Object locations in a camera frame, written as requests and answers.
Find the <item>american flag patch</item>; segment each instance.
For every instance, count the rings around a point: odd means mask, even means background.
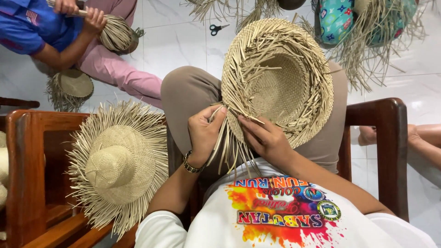
[[[30,10],[26,11],[26,19],[35,26],[37,26],[37,17],[38,15],[35,12]]]

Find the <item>hat crown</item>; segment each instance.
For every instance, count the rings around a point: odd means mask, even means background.
[[[128,184],[135,170],[132,152],[124,146],[114,145],[91,154],[85,173],[95,188],[110,189]]]

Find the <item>paint splash graphic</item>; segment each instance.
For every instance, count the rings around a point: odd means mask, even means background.
[[[283,181],[286,182],[287,178],[277,177],[276,180],[285,179]],[[327,218],[337,215],[340,210],[329,204],[322,191],[312,188],[313,185],[306,182],[301,185],[300,180],[291,183],[290,187],[286,184],[276,184],[274,187],[273,178],[251,180],[256,183],[248,184],[246,180],[242,180],[225,186],[228,199],[237,210],[235,225],[244,227],[244,242],[254,242],[254,247],[256,242],[270,241],[271,244],[278,244],[283,248],[286,248],[287,243],[289,247],[297,244],[300,247],[316,248],[338,243],[333,240],[328,229],[338,228],[336,222]],[[321,200],[324,200],[323,207],[318,208]],[[320,215],[321,209],[328,214],[325,215],[326,218]]]

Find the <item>circular logo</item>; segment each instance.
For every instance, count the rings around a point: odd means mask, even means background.
[[[330,201],[319,202],[317,204],[317,210],[323,218],[329,221],[336,221],[341,217],[340,208]]]
[[[303,190],[303,195],[307,199],[309,199],[311,201],[315,201],[315,202],[319,202],[325,198],[325,194],[323,194],[322,191],[320,191],[316,188],[313,188],[313,187],[306,187]]]

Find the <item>blue shirt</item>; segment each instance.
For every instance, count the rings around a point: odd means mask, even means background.
[[[39,53],[46,43],[61,52],[82,24],[81,17],[54,13],[46,0],[0,0],[0,44],[18,54]]]

